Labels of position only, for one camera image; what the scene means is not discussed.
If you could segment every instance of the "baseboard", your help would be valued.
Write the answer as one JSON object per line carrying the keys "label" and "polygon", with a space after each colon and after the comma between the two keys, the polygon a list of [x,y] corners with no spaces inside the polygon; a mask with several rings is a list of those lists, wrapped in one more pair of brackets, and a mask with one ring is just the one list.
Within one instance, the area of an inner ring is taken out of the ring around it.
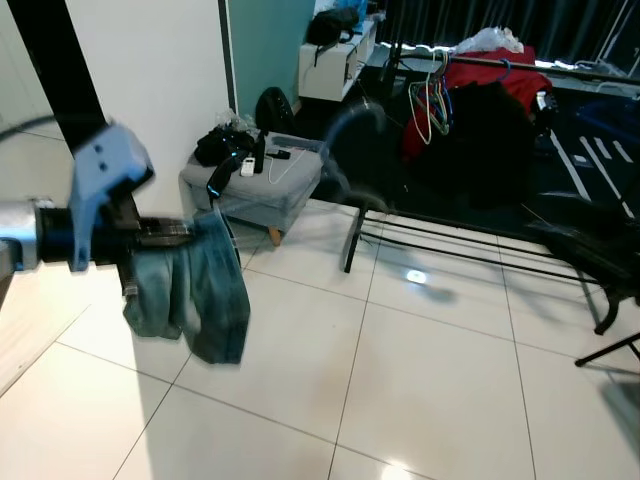
{"label": "baseboard", "polygon": [[294,103],[291,106],[291,110],[293,110],[294,115],[297,115],[301,108],[302,108],[302,100],[300,99],[296,100],[296,103]]}

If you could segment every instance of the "white cabinet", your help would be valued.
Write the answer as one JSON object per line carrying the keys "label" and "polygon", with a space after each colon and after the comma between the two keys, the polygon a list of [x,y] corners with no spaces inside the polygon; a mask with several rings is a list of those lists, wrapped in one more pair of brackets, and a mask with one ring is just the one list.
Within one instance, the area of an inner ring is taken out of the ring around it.
{"label": "white cabinet", "polygon": [[365,21],[362,34],[347,43],[339,43],[321,53],[305,43],[300,47],[298,94],[301,97],[340,102],[349,92],[373,53],[376,43],[375,22]]}

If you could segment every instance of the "black metal rack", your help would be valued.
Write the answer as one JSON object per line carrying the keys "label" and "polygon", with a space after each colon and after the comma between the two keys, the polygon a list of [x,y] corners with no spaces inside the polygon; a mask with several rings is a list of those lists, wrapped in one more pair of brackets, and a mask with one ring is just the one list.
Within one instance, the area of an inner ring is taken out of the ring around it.
{"label": "black metal rack", "polygon": [[[395,76],[395,71],[397,70],[397,67],[398,67],[399,63],[403,58],[422,58],[422,59],[427,59],[427,60],[433,59],[433,54],[410,53],[410,54],[403,55],[401,53],[401,49],[402,49],[401,45],[402,45],[402,43],[400,42],[400,43],[396,44],[392,48],[392,50],[391,50],[391,52],[389,54],[389,60],[388,60],[387,64],[384,67],[385,70],[386,69],[392,69],[392,71],[393,71],[392,75],[393,76]],[[502,61],[499,61],[499,60],[486,60],[486,59],[477,59],[477,58],[469,58],[469,57],[452,56],[452,57],[449,57],[449,61],[450,62],[459,62],[459,63],[474,64],[474,65],[505,68],[505,63],[502,62]],[[581,78],[581,79],[584,79],[584,80],[600,80],[600,81],[607,81],[607,82],[616,81],[616,82],[625,83],[625,84],[628,84],[628,85],[640,86],[640,80],[637,80],[637,79],[628,78],[628,77],[616,77],[616,76],[612,76],[612,75],[603,75],[603,74],[599,74],[599,73],[595,73],[595,72],[583,72],[583,71],[578,71],[578,70],[559,70],[559,69],[558,70],[554,69],[554,70],[550,71],[548,68],[537,67],[535,65],[528,65],[528,64],[521,64],[521,63],[509,63],[509,68],[514,69],[514,70],[529,70],[529,71],[537,71],[537,72],[541,72],[541,73],[554,73],[554,74],[559,74],[559,75],[563,75],[563,76],[571,76],[571,77],[574,77],[574,78]],[[383,71],[382,77],[385,78],[387,81],[389,79],[389,76],[390,75],[389,75],[388,71]],[[622,202],[628,196],[630,191],[635,189],[636,185],[638,185],[638,184],[640,184],[640,172],[638,173],[637,179],[632,182],[632,184],[629,186],[629,188],[627,189],[625,194],[619,200],[619,204],[620,205],[622,205]],[[404,246],[404,247],[417,248],[417,249],[420,249],[420,250],[426,250],[426,251],[430,251],[430,252],[433,252],[433,253],[440,253],[440,254],[450,255],[450,256],[454,256],[454,257],[458,257],[458,258],[464,258],[464,259],[467,259],[467,260],[476,260],[476,261],[479,261],[479,262],[484,262],[484,263],[489,263],[489,264],[494,264],[494,265],[500,265],[500,266],[507,267],[507,268],[513,268],[513,269],[517,269],[517,270],[524,270],[524,271],[528,271],[528,272],[548,275],[550,277],[562,278],[562,279],[565,279],[565,280],[574,280],[574,281],[577,281],[577,282],[599,285],[599,283],[596,280],[585,278],[584,276],[564,275],[564,274],[557,273],[557,272],[550,272],[550,271],[546,271],[546,270],[542,270],[542,269],[526,267],[526,266],[523,266],[523,265],[515,265],[515,264],[510,264],[510,263],[506,263],[506,262],[502,262],[502,261],[475,257],[473,255],[465,255],[465,254],[461,254],[461,253],[441,250],[441,249],[438,249],[438,248],[427,247],[427,246],[424,246],[424,245],[416,245],[416,244],[401,242],[401,241],[398,241],[398,240],[392,240],[392,239],[389,239],[389,238],[384,238],[384,236],[382,236],[382,235],[375,235],[375,234],[372,234],[372,233],[369,233],[369,232],[365,232],[362,229],[364,223],[365,222],[372,222],[372,223],[389,225],[389,226],[394,226],[394,227],[403,228],[403,229],[412,230],[412,231],[419,231],[419,232],[423,232],[423,233],[440,235],[440,236],[448,237],[448,238],[455,238],[455,239],[464,240],[464,241],[467,241],[467,242],[470,242],[470,243],[477,243],[477,244],[496,246],[495,244],[493,244],[491,242],[485,242],[485,241],[482,241],[482,240],[469,239],[469,238],[461,237],[461,236],[458,236],[458,235],[447,234],[447,233],[443,233],[443,232],[436,232],[436,231],[433,231],[433,230],[427,230],[427,229],[422,229],[422,228],[417,228],[417,227],[411,227],[411,226],[407,226],[407,225],[398,224],[398,223],[395,223],[395,222],[389,222],[389,221],[386,221],[386,220],[377,220],[377,219],[367,218],[366,217],[367,211],[368,211],[368,207],[366,205],[359,208],[358,215],[357,215],[357,217],[354,218],[354,221],[353,221],[353,224],[352,224],[352,227],[351,227],[351,231],[350,231],[350,235],[346,240],[345,249],[344,249],[344,256],[345,256],[344,271],[345,271],[345,273],[349,273],[351,271],[351,266],[352,266],[352,263],[353,263],[353,257],[355,255],[355,251],[356,251],[356,247],[357,247],[359,239],[361,237],[369,237],[369,238],[377,239],[379,241],[384,241],[384,242],[387,242],[387,243],[392,243],[392,244],[396,244],[396,245],[400,245],[400,246]],[[471,231],[476,231],[476,232],[481,232],[481,233],[488,233],[488,234],[491,234],[491,235],[515,238],[517,240],[524,240],[524,241],[531,242],[530,238],[525,238],[524,236],[519,238],[518,236],[514,235],[513,233],[503,232],[503,231],[499,231],[499,230],[492,229],[492,228],[482,228],[482,227],[478,227],[476,225],[468,225],[468,224],[463,224],[463,223],[451,222],[451,221],[446,221],[446,220],[443,220],[443,219],[440,219],[440,218],[425,217],[425,216],[416,215],[416,214],[412,214],[412,213],[408,213],[408,212],[395,212],[395,213],[397,213],[398,215],[401,215],[403,217],[410,218],[410,219],[422,220],[422,221],[436,223],[436,224],[445,225],[445,226],[449,226],[449,227],[461,228],[461,229],[465,229],[465,230],[471,230]],[[551,254],[544,254],[544,253],[540,253],[540,252],[534,252],[534,251],[525,250],[525,249],[521,249],[521,248],[517,248],[517,247],[501,245],[500,248],[501,249],[504,248],[504,249],[511,250],[511,251],[517,251],[517,252],[520,252],[520,253],[526,253],[526,254],[533,255],[533,256],[556,258]],[[616,317],[618,315],[619,304],[623,300],[623,298],[620,298],[615,293],[608,292],[606,288],[605,288],[605,292],[607,293],[607,299],[608,299],[608,302],[609,302],[609,309],[608,309],[608,312],[607,312],[605,318],[601,322],[598,323],[598,325],[596,326],[596,328],[594,330],[597,335],[603,335],[604,332],[609,327],[611,327],[611,325],[613,324],[613,322],[615,321],[615,319],[616,319]],[[640,352],[633,345],[633,342],[635,342],[636,340],[640,340],[640,333],[638,333],[636,335],[633,335],[633,336],[631,336],[631,337],[629,337],[629,338],[627,338],[625,340],[622,340],[620,342],[617,342],[614,345],[611,345],[611,346],[609,346],[609,347],[607,347],[607,348],[605,348],[603,350],[595,352],[595,353],[593,353],[593,354],[591,354],[591,355],[589,355],[589,356],[587,356],[585,358],[578,359],[578,360],[576,360],[575,363],[579,367],[583,366],[587,362],[590,362],[590,361],[592,361],[592,360],[594,360],[596,358],[601,357],[602,355],[606,355],[607,353],[610,353],[610,352],[612,352],[614,350],[617,350],[619,348],[623,348],[625,346],[630,347],[631,350],[633,351],[633,353],[640,360]]]}

